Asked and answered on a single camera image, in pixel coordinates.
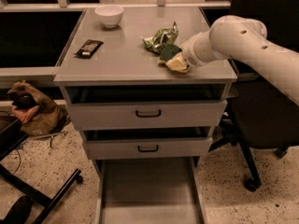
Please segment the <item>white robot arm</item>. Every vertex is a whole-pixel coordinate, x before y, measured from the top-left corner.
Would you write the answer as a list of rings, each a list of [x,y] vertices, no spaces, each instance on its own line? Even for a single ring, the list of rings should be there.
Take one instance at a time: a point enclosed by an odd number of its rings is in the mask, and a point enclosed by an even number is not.
[[[182,44],[182,51],[166,66],[185,72],[216,60],[240,61],[299,105],[299,53],[266,39],[267,29],[257,20],[223,16],[210,28]]]

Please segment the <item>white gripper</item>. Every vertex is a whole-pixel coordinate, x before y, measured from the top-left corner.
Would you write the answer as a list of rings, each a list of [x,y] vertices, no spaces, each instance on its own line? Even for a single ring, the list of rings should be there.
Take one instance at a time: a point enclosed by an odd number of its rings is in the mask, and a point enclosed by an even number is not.
[[[205,66],[208,63],[223,59],[223,55],[212,48],[209,32],[194,35],[182,43],[180,48],[182,54],[176,54],[165,64],[171,71],[187,73],[190,66]]]

